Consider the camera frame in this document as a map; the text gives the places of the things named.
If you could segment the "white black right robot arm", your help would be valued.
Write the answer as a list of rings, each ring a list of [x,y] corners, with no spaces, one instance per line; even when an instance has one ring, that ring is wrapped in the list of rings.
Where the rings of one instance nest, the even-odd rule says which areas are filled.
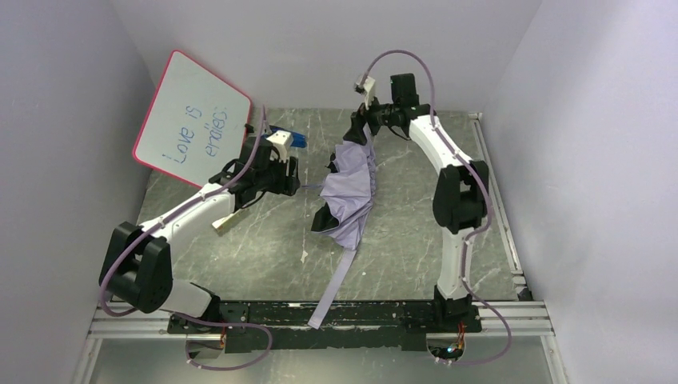
[[[437,172],[432,202],[433,217],[442,233],[441,272],[433,299],[406,310],[407,330],[430,332],[481,331],[479,310],[466,286],[473,242],[470,234],[479,230],[490,211],[486,184],[489,167],[474,160],[445,132],[437,113],[422,104],[413,74],[390,78],[390,103],[381,103],[374,94],[376,82],[359,76],[354,89],[364,101],[351,115],[351,127],[345,139],[365,144],[379,129],[400,128],[404,138],[414,141]]]

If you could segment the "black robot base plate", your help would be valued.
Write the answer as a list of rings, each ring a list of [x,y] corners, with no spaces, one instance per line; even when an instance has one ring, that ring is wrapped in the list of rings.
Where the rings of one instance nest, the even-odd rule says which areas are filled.
[[[227,354],[264,350],[398,347],[426,351],[426,338],[482,330],[479,310],[469,300],[463,308],[439,299],[336,301],[319,329],[308,325],[315,302],[224,301],[221,316],[227,327],[198,325],[171,316],[167,331],[191,338],[225,337]]]

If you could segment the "black and lavender umbrella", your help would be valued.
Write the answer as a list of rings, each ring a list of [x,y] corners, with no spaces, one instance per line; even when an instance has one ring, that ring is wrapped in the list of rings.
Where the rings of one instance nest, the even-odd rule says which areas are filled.
[[[311,231],[331,237],[343,248],[340,263],[308,325],[319,329],[351,267],[376,194],[376,155],[371,142],[335,146],[332,171],[322,184],[325,204],[315,213]]]

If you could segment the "small beige cardboard box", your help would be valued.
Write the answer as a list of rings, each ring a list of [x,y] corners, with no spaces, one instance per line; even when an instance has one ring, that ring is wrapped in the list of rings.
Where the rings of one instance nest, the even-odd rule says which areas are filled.
[[[218,236],[222,236],[235,226],[238,226],[240,222],[242,222],[248,216],[249,216],[248,210],[239,210],[235,213],[228,215],[227,217],[220,218],[217,221],[213,222],[211,227]]]

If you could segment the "blue stapler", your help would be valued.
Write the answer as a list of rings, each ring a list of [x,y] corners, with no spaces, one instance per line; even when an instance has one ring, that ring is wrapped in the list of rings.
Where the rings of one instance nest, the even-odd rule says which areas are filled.
[[[291,146],[294,148],[306,148],[308,146],[307,137],[304,134],[288,130],[286,128],[281,128],[280,126],[270,126],[268,135],[275,134],[277,132],[287,132],[290,133],[292,138]]]

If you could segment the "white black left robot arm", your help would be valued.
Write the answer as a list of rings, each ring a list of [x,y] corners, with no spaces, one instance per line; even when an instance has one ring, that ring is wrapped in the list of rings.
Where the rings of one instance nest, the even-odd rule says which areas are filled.
[[[196,194],[141,225],[114,229],[99,278],[107,294],[149,314],[164,310],[219,322],[221,299],[206,288],[173,276],[172,257],[219,219],[248,209],[266,194],[293,196],[300,186],[298,160],[290,155],[293,135],[278,131],[245,140],[239,158],[229,161]]]

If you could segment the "pink framed whiteboard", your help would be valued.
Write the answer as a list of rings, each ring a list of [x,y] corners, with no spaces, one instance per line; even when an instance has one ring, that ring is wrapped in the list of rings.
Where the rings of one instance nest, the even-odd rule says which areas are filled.
[[[201,187],[240,154],[251,110],[249,96],[175,50],[142,123],[133,158]]]

